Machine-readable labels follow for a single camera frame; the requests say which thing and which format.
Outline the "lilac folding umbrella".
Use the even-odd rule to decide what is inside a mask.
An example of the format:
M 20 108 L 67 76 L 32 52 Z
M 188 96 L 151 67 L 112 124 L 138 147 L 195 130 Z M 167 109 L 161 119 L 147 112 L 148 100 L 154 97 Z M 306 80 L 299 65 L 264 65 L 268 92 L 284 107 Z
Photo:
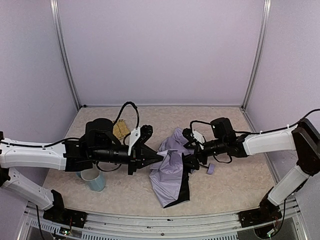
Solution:
M 177 127 L 158 148 L 163 160 L 150 166 L 151 186 L 164 209 L 190 200 L 189 174 L 195 169 L 183 163 L 183 156 L 194 153 L 184 147 L 187 142 L 183 130 Z

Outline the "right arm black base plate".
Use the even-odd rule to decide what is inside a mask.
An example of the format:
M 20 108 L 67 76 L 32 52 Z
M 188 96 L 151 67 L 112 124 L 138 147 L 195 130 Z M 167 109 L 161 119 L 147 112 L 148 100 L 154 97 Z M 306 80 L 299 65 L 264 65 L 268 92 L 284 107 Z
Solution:
M 240 211 L 238 216 L 242 228 L 272 222 L 283 217 L 280 210 L 276 209 L 272 213 L 263 213 L 260 208 Z

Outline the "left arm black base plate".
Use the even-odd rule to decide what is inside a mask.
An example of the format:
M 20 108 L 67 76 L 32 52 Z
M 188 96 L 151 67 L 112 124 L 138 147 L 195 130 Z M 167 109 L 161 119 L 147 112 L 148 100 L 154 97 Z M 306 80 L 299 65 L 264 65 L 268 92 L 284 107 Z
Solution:
M 43 213 L 43 218 L 45 220 L 81 229 L 84 228 L 87 216 L 88 214 L 84 211 L 78 211 L 69 208 L 49 209 L 45 210 Z

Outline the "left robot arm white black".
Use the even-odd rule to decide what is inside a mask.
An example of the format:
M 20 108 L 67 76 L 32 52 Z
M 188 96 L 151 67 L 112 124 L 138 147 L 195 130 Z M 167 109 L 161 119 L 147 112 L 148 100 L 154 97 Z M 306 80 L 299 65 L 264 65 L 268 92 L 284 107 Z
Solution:
M 55 169 L 64 172 L 90 170 L 98 163 L 126 165 L 128 175 L 161 162 L 163 157 L 146 145 L 153 134 L 151 125 L 136 127 L 129 145 L 113 134 L 114 123 L 97 118 L 85 125 L 82 137 L 69 137 L 55 143 L 20 142 L 0 138 L 0 187 L 34 203 L 45 212 L 63 212 L 62 195 L 45 189 L 17 171 L 17 167 Z

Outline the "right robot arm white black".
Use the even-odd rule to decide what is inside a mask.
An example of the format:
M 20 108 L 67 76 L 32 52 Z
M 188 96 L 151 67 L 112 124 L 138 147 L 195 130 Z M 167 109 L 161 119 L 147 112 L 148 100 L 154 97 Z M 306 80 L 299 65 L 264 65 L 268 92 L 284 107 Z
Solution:
M 260 133 L 235 131 L 230 120 L 220 117 L 209 122 L 214 140 L 206 141 L 192 127 L 185 128 L 184 145 L 193 154 L 183 156 L 191 169 L 198 170 L 208 157 L 227 154 L 232 158 L 246 158 L 256 154 L 296 151 L 296 165 L 263 197 L 258 208 L 241 211 L 239 218 L 243 227 L 266 223 L 282 217 L 280 204 L 305 182 L 320 171 L 320 134 L 313 124 L 303 118 L 293 125 Z

